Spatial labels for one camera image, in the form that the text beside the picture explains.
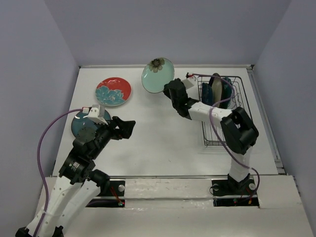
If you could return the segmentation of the cream plate with purple rim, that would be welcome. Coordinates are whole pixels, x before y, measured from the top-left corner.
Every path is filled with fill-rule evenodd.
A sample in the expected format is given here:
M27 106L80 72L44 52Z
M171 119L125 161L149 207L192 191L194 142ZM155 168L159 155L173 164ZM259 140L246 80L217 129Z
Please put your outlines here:
M220 79L220 75L214 73L207 84L207 99L209 105L213 105L222 100L223 88L224 86Z

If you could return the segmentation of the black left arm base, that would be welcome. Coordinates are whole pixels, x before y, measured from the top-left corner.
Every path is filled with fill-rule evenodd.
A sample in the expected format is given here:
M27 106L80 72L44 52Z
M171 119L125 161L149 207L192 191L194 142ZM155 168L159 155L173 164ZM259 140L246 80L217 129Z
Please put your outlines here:
M86 207L91 208L124 208L125 181L112 180L107 188L94 197Z

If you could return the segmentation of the teal scalloped embossed plate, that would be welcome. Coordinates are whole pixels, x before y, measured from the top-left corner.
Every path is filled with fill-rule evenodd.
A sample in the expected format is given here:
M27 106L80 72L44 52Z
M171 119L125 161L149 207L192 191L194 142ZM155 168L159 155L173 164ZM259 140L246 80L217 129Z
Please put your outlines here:
M229 77L224 77L223 78L225 81L222 81L222 93L221 93L221 101L225 100L224 102L221 102L219 105L219 108L221 109L227 109L230 101L231 101L231 96L232 96L232 88L230 85L232 85L232 81Z

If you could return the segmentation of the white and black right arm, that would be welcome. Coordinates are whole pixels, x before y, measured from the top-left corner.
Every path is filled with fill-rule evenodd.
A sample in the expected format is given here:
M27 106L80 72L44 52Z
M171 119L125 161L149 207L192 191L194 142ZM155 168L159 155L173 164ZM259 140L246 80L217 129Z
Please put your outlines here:
M234 110L210 106L190 98L187 89L193 84L188 80L175 79L164 86L163 93L177 113L190 120L211 125L215 135L231 156L227 187L231 193L240 193L250 177L250 155L259 136L252 119L242 107Z

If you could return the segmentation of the dark blue shell-shaped plate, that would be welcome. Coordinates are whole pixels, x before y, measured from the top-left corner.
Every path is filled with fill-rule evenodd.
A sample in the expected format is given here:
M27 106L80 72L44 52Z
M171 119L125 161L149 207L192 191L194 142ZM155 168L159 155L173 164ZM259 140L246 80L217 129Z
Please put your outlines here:
M202 88L201 88L201 101L202 103L206 104L206 105L213 105L213 91L212 91L212 87L203 82L202 83Z

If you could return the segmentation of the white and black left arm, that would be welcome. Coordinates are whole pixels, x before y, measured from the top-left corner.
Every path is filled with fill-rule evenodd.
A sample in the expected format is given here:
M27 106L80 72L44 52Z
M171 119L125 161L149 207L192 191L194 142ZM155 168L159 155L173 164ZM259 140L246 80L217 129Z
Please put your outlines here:
M83 127L60 168L55 185L34 219L16 232L17 237L62 237L77 215L97 195L104 195L110 177L95 169L95 159L110 140L129 139L136 122L114 116L97 129Z

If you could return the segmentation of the light green flower plate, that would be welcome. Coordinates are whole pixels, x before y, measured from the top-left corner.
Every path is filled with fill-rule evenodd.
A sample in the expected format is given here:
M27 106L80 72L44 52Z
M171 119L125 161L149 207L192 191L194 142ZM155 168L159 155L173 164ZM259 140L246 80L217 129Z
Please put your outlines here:
M174 79L173 63L167 58L155 58L143 69L141 82L143 88L149 93L160 93L164 85Z

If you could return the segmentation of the red plate with teal flower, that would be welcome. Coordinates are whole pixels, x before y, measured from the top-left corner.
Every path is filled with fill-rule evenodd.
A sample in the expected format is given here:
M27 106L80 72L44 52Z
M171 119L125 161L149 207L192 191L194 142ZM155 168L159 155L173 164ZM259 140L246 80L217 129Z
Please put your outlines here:
M124 104L132 93L128 81L119 77L111 77L101 81L95 89L97 101L106 107L117 107Z

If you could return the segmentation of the dark teal round plate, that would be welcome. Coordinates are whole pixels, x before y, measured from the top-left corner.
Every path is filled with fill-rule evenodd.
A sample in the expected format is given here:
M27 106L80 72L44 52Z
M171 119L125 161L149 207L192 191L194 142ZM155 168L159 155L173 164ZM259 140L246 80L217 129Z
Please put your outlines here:
M75 138L77 138L79 131L84 127L91 128L94 131L98 129L98 126L88 118L88 114L78 112L71 123L71 132Z

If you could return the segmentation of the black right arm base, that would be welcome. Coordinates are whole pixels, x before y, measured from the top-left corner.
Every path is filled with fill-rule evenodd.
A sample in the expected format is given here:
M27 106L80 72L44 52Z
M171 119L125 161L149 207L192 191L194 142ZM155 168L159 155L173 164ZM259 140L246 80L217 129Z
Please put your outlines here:
M240 182L229 175L226 179L212 180L209 192L215 207L256 206L259 207L256 184L250 174Z

